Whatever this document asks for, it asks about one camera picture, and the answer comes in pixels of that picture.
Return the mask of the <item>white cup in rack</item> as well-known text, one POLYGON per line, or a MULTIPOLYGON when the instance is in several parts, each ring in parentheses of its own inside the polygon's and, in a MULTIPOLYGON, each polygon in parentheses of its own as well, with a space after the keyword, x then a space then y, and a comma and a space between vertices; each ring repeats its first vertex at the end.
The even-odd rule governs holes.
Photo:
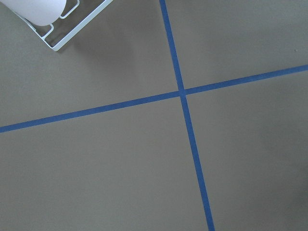
POLYGON ((66 6, 66 0, 1 0, 1 3, 38 26, 55 22, 66 6))

